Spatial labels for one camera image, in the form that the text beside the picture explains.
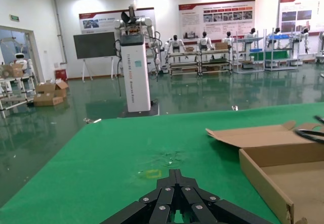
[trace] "yellow tape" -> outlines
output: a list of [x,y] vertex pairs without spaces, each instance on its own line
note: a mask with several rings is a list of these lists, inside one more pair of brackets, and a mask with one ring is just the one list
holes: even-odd
[[162,177],[162,172],[159,169],[148,170],[145,172],[147,178],[158,178]]

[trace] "workbench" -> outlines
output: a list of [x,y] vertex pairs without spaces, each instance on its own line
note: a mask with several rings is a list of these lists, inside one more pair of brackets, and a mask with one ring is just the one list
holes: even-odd
[[3,208],[5,224],[97,224],[180,168],[200,188],[279,224],[212,130],[315,122],[324,103],[102,120],[80,130]]

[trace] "metal rack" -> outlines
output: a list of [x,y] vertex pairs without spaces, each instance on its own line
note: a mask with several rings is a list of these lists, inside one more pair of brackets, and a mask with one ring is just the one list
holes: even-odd
[[[6,79],[0,79],[0,84],[7,82],[10,83],[11,81],[18,81],[21,85],[21,88],[18,90],[20,95],[16,96],[13,95],[13,92],[7,91],[7,86],[5,86],[5,91],[2,93],[3,96],[0,97],[0,112],[3,118],[6,118],[5,111],[12,109],[14,107],[17,107],[19,105],[27,104],[29,102],[33,102],[34,100],[34,92],[35,92],[35,85],[33,81],[34,76],[23,76],[20,78],[6,78]],[[26,90],[23,80],[28,79],[31,84],[31,89]],[[7,107],[4,107],[3,104],[9,103],[10,105]]]
[[[291,35],[288,37],[289,39],[289,48],[286,49],[279,49],[276,50],[274,49],[274,40],[275,39],[282,39],[280,35],[274,35],[274,28],[272,29],[272,34],[271,36],[266,36],[265,38],[265,48],[266,48],[266,44],[268,40],[271,40],[271,50],[265,50],[264,51],[264,59],[265,59],[265,65],[269,65],[265,67],[266,71],[283,71],[283,70],[296,70],[298,69],[298,64],[299,64],[299,48],[300,48],[300,42],[298,43],[298,48],[296,49],[297,51],[297,58],[294,59],[293,57],[293,53],[294,53],[294,35],[293,32],[291,33]],[[274,52],[280,52],[280,51],[286,51],[289,52],[289,58],[287,59],[274,59],[273,58],[273,53]],[[271,60],[266,60],[266,52],[271,52]]]
[[[257,31],[257,37],[252,37],[252,38],[238,38],[237,32],[236,32],[236,39],[234,40],[234,43],[236,43],[236,51],[233,51],[233,53],[236,53],[236,61],[235,64],[233,62],[233,72],[237,73],[237,74],[244,74],[244,73],[254,73],[254,72],[263,72],[265,69],[265,64],[264,64],[264,59],[263,60],[259,60],[259,58],[256,61],[252,61],[249,60],[249,63],[245,63],[244,60],[240,60],[239,56],[243,55],[244,57],[249,56],[250,54],[255,53],[254,51],[247,51],[247,44],[248,43],[253,43],[256,42],[257,43],[257,47],[255,49],[257,49],[256,53],[259,56],[259,52],[262,52],[265,50],[265,48],[263,49],[259,49],[259,41],[261,41],[262,39],[264,39],[265,37],[265,30],[263,31],[263,37],[259,37],[259,32]],[[244,43],[245,44],[245,50],[244,51],[239,51],[238,50],[238,43]]]
[[[186,57],[186,56],[195,56],[194,62],[179,62],[179,63],[171,63],[171,59]],[[198,62],[197,62],[198,53],[196,51],[193,52],[179,52],[179,53],[170,53],[168,54],[169,61],[169,73],[170,76],[173,75],[184,75],[184,74],[197,74],[198,71]],[[195,69],[194,72],[183,72],[183,69]]]
[[[215,55],[215,54],[229,54],[230,57],[230,50],[226,49],[226,50],[213,50],[213,51],[201,51],[199,52],[200,55],[200,60],[198,62],[198,73],[199,75],[203,75],[205,73],[220,73],[220,72],[230,72],[231,71],[231,64],[230,62],[225,58],[225,61],[204,61],[203,60],[203,56],[207,56],[207,55]],[[224,66],[228,66],[229,69],[221,69],[218,71],[209,71],[207,70],[208,67],[221,67],[223,68]]]

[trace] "cardboard box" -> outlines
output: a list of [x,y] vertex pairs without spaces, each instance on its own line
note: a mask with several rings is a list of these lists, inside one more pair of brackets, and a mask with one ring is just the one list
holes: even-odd
[[34,96],[34,105],[37,107],[55,106],[60,103],[63,103],[63,98],[56,97],[54,93],[36,94]]
[[228,43],[215,43],[215,50],[227,50],[228,49]]
[[[321,126],[306,123],[297,128]],[[296,135],[295,122],[212,131],[237,146],[242,171],[283,224],[324,221],[324,145]]]
[[22,71],[22,64],[13,64],[10,65],[1,65],[2,67],[2,78],[9,78],[9,77],[22,77],[24,73]]
[[64,82],[57,82],[55,87],[55,95],[58,97],[66,98],[66,89],[69,87],[69,85]]
[[34,105],[54,106],[63,103],[63,97],[56,96],[56,84],[44,83],[36,86],[36,95],[34,96]]
[[186,52],[193,52],[194,51],[194,47],[187,47],[186,48]]

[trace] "poster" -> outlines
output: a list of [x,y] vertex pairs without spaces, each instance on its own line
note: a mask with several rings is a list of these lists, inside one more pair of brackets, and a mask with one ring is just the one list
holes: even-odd
[[278,27],[284,34],[324,31],[324,0],[279,0]]
[[[115,28],[113,26],[113,22],[115,20],[121,20],[120,16],[122,12],[126,12],[127,15],[129,15],[128,10],[79,14],[82,34],[114,32]],[[137,18],[152,19],[153,25],[155,27],[154,8],[137,9],[135,11],[135,16]]]
[[255,0],[179,5],[180,32],[184,42],[196,42],[203,32],[212,42],[226,37],[245,35],[255,22]]

